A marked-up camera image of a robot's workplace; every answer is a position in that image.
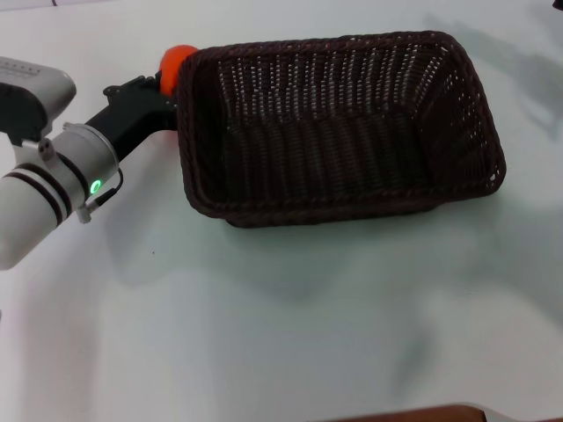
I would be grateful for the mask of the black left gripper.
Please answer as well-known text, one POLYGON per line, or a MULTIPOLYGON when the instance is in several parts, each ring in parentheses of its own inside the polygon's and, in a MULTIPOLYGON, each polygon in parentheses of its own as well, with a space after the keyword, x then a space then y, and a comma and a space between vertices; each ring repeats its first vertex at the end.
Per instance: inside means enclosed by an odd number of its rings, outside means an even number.
POLYGON ((104 89, 108 106, 86 122, 122 161, 149 136, 177 129, 177 103, 160 91, 161 76, 138 76, 104 89))

